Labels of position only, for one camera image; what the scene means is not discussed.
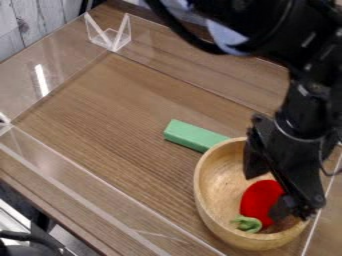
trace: black cable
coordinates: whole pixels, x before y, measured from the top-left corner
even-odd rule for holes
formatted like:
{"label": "black cable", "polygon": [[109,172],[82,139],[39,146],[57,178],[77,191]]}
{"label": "black cable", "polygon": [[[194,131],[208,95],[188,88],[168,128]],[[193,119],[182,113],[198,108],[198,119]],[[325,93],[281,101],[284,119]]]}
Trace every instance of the black cable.
{"label": "black cable", "polygon": [[22,242],[30,241],[30,242],[42,244],[51,249],[51,251],[55,253],[57,256],[63,255],[63,252],[61,251],[62,248],[59,248],[51,241],[30,233],[2,230],[0,238],[11,239]]}
{"label": "black cable", "polygon": [[176,16],[170,13],[165,4],[160,0],[146,0],[146,3],[150,5],[150,8],[157,13],[160,18],[166,22],[172,30],[184,38],[185,41],[188,41],[198,49],[212,54],[218,54],[218,55],[228,54],[217,46],[217,44],[205,41],[193,32],[189,31],[189,29],[180,22]]}

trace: wooden bowl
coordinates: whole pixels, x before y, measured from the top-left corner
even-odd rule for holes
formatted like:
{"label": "wooden bowl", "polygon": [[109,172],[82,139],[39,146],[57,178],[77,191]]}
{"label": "wooden bowl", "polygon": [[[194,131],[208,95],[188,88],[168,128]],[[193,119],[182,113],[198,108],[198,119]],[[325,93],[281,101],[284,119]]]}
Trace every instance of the wooden bowl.
{"label": "wooden bowl", "polygon": [[200,215],[214,234],[236,247],[262,251],[281,247],[304,231],[308,222],[296,219],[276,233],[250,234],[230,221],[240,214],[241,197],[258,180],[274,179],[272,174],[246,180],[242,157],[246,138],[230,139],[202,156],[196,170],[194,189]]}

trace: acrylic bracket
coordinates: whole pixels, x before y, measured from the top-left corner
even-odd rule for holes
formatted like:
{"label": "acrylic bracket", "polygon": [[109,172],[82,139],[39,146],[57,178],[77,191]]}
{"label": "acrylic bracket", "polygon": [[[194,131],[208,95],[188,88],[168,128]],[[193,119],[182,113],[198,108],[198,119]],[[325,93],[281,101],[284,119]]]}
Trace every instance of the acrylic bracket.
{"label": "acrylic bracket", "polygon": [[91,42],[111,52],[118,52],[132,42],[132,22],[130,15],[126,13],[120,30],[107,28],[105,31],[89,13],[85,20]]}

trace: wood grain surface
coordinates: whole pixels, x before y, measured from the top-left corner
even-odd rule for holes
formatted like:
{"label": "wood grain surface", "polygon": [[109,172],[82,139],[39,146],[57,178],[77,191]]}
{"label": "wood grain surface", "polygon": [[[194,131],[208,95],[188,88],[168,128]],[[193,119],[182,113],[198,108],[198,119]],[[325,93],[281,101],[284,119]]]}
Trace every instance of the wood grain surface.
{"label": "wood grain surface", "polygon": [[[120,23],[122,15],[109,5],[94,12],[107,27],[115,20]],[[82,28],[82,22],[70,26]],[[285,69],[257,59],[208,56],[164,27],[141,22],[140,26],[136,20],[136,33],[142,36],[134,38],[122,56],[106,54],[98,59],[15,124],[225,254],[301,255],[307,233],[288,246],[262,253],[236,249],[218,240],[194,202],[193,176],[201,154],[165,141],[162,135],[176,118],[230,137],[244,136],[253,112],[272,113],[281,104]],[[141,251],[137,241],[115,228],[111,216],[124,213],[111,190],[31,148],[23,148],[25,154],[46,166],[45,172],[34,173],[2,152],[3,180],[105,255],[154,254]],[[78,200],[70,189],[87,201]],[[323,226],[319,236],[329,239],[329,228]],[[177,242],[158,243],[165,250],[176,250],[173,255],[182,255],[180,248],[184,255],[209,255],[205,250],[192,254],[192,246],[181,247]]]}

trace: white wall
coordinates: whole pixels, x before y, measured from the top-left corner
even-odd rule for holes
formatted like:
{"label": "white wall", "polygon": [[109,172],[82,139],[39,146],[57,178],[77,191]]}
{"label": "white wall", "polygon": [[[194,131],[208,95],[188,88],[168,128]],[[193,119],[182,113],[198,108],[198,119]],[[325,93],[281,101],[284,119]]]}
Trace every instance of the white wall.
{"label": "white wall", "polygon": [[79,15],[83,0],[0,0],[0,61]]}

